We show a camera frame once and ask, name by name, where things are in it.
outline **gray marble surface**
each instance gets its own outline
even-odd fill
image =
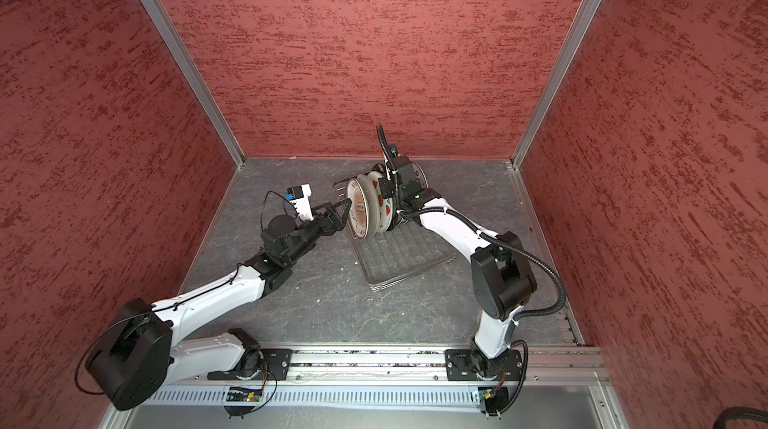
[[[312,204],[333,201],[331,184],[367,172],[378,161],[360,159],[248,159],[237,175],[183,290],[197,288],[235,269],[261,245],[259,213],[267,190],[312,187]],[[518,234],[530,248],[525,224],[503,161],[419,161],[431,187],[459,212],[496,232]],[[282,213],[270,196],[264,223]],[[266,343],[365,343],[466,345],[478,328],[480,308],[472,291],[469,264],[456,259],[412,279],[371,291],[346,232],[324,237],[297,261],[283,286],[253,304],[240,306],[196,331],[192,337],[243,328]],[[529,307],[552,303],[556,292],[534,270],[538,291]],[[532,345],[561,344],[554,316],[527,318],[515,331]]]

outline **black joint motor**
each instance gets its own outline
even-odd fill
[[[301,242],[301,237],[293,233],[296,229],[296,221],[288,214],[274,217],[266,229],[261,232],[264,249],[270,254],[278,256],[283,251],[295,247]]]
[[[520,238],[512,232],[498,239],[523,249]],[[472,287],[480,307],[494,319],[504,321],[519,305],[527,304],[536,291],[536,279],[528,260],[506,249],[485,247],[470,258]]]
[[[407,200],[409,197],[418,194],[424,189],[416,176],[416,171],[413,169],[411,159],[409,159],[407,155],[399,155],[393,158],[392,164],[389,164],[389,170],[397,171],[400,192],[402,193],[403,200]]]

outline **stack of plates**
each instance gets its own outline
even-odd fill
[[[372,237],[392,229],[392,198],[384,199],[378,171],[360,174],[346,185],[346,196],[352,200],[349,224],[358,239]]]

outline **metal panel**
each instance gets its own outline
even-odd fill
[[[195,66],[187,48],[181,41],[174,24],[170,21],[165,8],[163,8],[163,3],[160,0],[141,0],[141,3],[144,4],[144,8],[147,10],[149,17],[158,28],[160,35],[168,46],[168,50],[170,50],[170,53],[174,56],[174,59],[176,59],[176,63],[179,65],[181,72],[183,72],[184,76],[187,78],[187,82],[190,84],[195,96],[197,96],[197,99],[200,101],[200,105],[205,109],[205,113],[208,115],[211,124],[216,128],[216,132],[230,152],[235,164],[237,167],[242,166],[243,161],[245,160],[245,155],[243,154],[242,149],[240,149],[240,145],[237,143],[224,116],[221,114],[218,105],[216,105],[214,96],[205,85],[203,76],[200,74],[200,71],[197,70],[197,66]]]
[[[171,385],[159,390],[143,405],[163,406],[249,406],[264,402],[227,402],[228,385],[190,386]],[[265,397],[272,394],[268,384]],[[357,407],[375,409],[437,409],[440,411],[476,412],[471,387],[418,387],[418,386],[297,386],[280,384],[280,389],[270,401],[271,407],[321,406]]]
[[[525,154],[527,154],[528,149],[531,148],[533,138],[536,136],[538,128],[542,125],[542,121],[547,115],[554,94],[557,93],[558,88],[565,77],[565,73],[576,55],[581,40],[584,38],[587,28],[589,28],[589,24],[592,22],[592,18],[600,6],[600,1],[602,0],[581,0],[581,5],[576,12],[576,17],[574,17],[574,20],[571,23],[571,29],[565,37],[558,59],[554,61],[552,72],[550,72],[547,83],[544,85],[542,97],[540,97],[536,103],[536,107],[534,107],[533,114],[531,115],[531,120],[528,121],[528,125],[525,127],[525,132],[520,139],[520,143],[512,156],[512,161],[516,168],[520,168],[523,159],[525,158]]]
[[[501,420],[486,419],[477,411],[424,410],[383,411],[382,407],[359,410],[358,407],[265,407],[245,415],[244,419],[227,415],[216,406],[141,406],[130,427],[140,429],[253,429],[254,427],[312,427],[313,429],[382,429],[384,427],[466,429],[472,427],[503,429],[510,427],[557,427],[558,429],[598,429],[591,395],[586,387],[534,387],[523,391],[520,400]]]

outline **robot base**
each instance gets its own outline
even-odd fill
[[[480,378],[472,368],[472,351],[469,349],[446,350],[446,373],[449,381],[500,381],[502,372],[497,371],[491,378]],[[510,350],[504,355],[503,367],[507,381],[520,381],[522,358],[520,351]]]

